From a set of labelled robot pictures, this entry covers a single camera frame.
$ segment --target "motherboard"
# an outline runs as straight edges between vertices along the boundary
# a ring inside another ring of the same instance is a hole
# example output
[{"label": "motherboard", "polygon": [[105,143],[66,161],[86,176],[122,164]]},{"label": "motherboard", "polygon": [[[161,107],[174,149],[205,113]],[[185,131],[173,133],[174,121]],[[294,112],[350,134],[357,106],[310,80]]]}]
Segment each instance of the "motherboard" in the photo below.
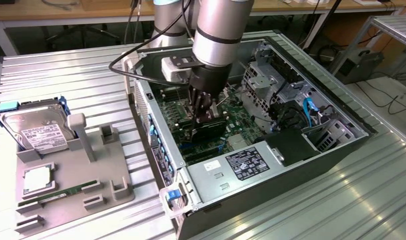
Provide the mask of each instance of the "motherboard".
[{"label": "motherboard", "polygon": [[224,116],[218,123],[222,122],[226,125],[224,135],[198,143],[192,142],[194,115],[188,94],[184,89],[162,90],[161,92],[157,101],[177,146],[189,165],[252,145],[256,139],[264,135],[254,117],[249,114],[244,102],[237,97],[237,90],[233,87],[226,87],[220,94],[217,106]]}]

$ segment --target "corrugated metal surface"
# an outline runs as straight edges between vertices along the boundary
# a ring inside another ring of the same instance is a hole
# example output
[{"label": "corrugated metal surface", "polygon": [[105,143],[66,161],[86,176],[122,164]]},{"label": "corrugated metal surface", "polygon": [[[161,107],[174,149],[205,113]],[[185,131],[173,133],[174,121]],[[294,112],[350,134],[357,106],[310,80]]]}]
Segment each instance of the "corrugated metal surface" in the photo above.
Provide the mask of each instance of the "corrugated metal surface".
[{"label": "corrugated metal surface", "polygon": [[[329,173],[196,239],[406,239],[406,138],[377,120],[289,40],[273,32],[270,35],[380,134]],[[51,229],[38,238],[75,239],[83,233],[86,239],[176,238],[128,110],[124,78],[108,70],[110,60],[126,49],[130,46],[10,57],[3,64],[0,101],[38,100],[62,93],[71,110],[87,115],[87,131],[116,123],[136,187],[133,202]],[[14,145],[0,129],[0,239],[18,237],[10,229],[15,216]]]}]

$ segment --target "hard drive label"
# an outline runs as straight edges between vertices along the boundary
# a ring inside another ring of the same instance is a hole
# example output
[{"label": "hard drive label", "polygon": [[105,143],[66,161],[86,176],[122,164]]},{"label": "hard drive label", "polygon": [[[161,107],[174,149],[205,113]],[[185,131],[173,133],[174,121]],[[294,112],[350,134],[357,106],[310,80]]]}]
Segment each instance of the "hard drive label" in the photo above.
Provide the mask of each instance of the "hard drive label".
[{"label": "hard drive label", "polygon": [[226,159],[241,181],[270,169],[256,147],[232,154]]},{"label": "hard drive label", "polygon": [[58,124],[41,126],[21,131],[35,150],[42,151],[67,144]]}]

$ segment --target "white sticker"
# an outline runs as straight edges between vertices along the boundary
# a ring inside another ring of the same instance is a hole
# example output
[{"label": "white sticker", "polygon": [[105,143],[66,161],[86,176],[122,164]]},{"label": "white sticker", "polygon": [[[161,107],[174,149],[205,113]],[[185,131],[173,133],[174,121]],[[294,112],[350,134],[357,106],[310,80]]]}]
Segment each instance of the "white sticker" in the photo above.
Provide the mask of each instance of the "white sticker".
[{"label": "white sticker", "polygon": [[214,169],[220,168],[221,166],[222,166],[222,164],[220,163],[218,160],[205,163],[206,171],[214,170]]},{"label": "white sticker", "polygon": [[21,132],[33,148],[38,151],[67,145],[67,140],[58,124],[31,128]]}]

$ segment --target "table leg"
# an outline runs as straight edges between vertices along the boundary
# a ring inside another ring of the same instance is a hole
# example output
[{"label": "table leg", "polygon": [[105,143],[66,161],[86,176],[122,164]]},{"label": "table leg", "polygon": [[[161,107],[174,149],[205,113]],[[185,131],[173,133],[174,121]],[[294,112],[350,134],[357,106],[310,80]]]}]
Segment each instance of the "table leg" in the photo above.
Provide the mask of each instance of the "table leg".
[{"label": "table leg", "polygon": [[[392,15],[394,15],[394,16],[396,16],[396,15],[401,15],[404,9],[405,9],[404,6],[398,7],[398,8],[396,9],[396,11],[392,13]],[[366,45],[368,48],[372,49],[372,48],[374,47],[374,45],[376,45],[376,43],[378,42],[378,40],[380,40],[380,38],[382,37],[382,35],[384,35],[384,34],[380,34],[377,37],[374,37],[374,38],[370,40],[370,42],[369,42],[368,45]]]},{"label": "table leg", "polygon": [[306,49],[310,46],[310,43],[313,42],[313,39],[317,36],[317,33],[318,33],[318,31],[320,31],[320,29],[322,27],[322,24],[324,24],[328,16],[329,16],[328,13],[322,13],[321,16],[318,17],[317,23],[314,25],[314,28],[313,28],[312,32],[309,33],[309,38],[308,38],[308,40],[305,42],[305,45],[304,45],[302,49]]},{"label": "table leg", "polygon": [[6,27],[3,22],[0,22],[0,47],[6,56],[17,56],[19,54],[14,42],[6,32]]}]

